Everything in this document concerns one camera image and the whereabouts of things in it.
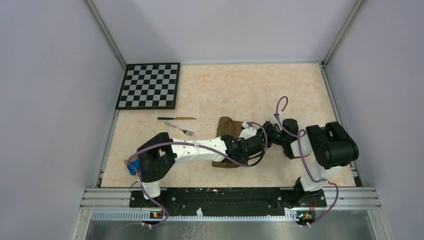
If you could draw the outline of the silver metal fork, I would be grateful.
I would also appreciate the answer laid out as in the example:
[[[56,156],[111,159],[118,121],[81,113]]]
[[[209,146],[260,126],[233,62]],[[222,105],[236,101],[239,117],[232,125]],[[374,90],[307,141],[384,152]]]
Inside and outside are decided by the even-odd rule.
[[[187,136],[193,136],[194,135],[194,132],[192,132],[190,130],[182,129],[182,128],[180,128],[180,127],[178,127],[178,126],[176,126],[176,125],[174,125],[170,122],[165,121],[164,124],[168,127],[171,127],[171,128],[174,128],[174,129],[181,131],[182,133],[184,133]]]

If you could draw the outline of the brown cloth napkin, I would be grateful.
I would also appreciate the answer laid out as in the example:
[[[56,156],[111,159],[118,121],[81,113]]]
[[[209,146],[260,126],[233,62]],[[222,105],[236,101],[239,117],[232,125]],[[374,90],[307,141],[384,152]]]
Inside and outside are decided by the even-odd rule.
[[[228,116],[220,117],[216,130],[216,136],[223,138],[224,143],[227,144],[231,140],[236,140],[242,131],[242,121],[233,120]],[[212,161],[212,167],[214,168],[238,168],[240,165],[224,158],[221,162]]]

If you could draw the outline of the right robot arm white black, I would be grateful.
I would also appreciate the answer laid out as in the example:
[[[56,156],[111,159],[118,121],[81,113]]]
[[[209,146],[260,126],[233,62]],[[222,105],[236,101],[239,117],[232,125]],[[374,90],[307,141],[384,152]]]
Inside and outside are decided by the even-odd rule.
[[[312,205],[325,207],[324,185],[338,170],[358,159],[358,146],[337,121],[324,127],[308,126],[306,133],[299,130],[298,122],[287,118],[274,124],[266,121],[257,134],[267,147],[281,146],[289,159],[315,157],[293,189],[282,194],[280,203],[289,209]]]

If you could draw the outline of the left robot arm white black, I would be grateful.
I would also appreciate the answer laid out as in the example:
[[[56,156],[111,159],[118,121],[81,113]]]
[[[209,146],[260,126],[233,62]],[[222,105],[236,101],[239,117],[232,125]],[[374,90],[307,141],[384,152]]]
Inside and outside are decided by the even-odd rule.
[[[263,140],[256,135],[247,139],[226,134],[207,140],[180,140],[160,132],[136,151],[143,186],[141,200],[149,207],[160,202],[160,180],[175,164],[227,160],[240,167],[250,167],[248,161],[262,156],[266,149]]]

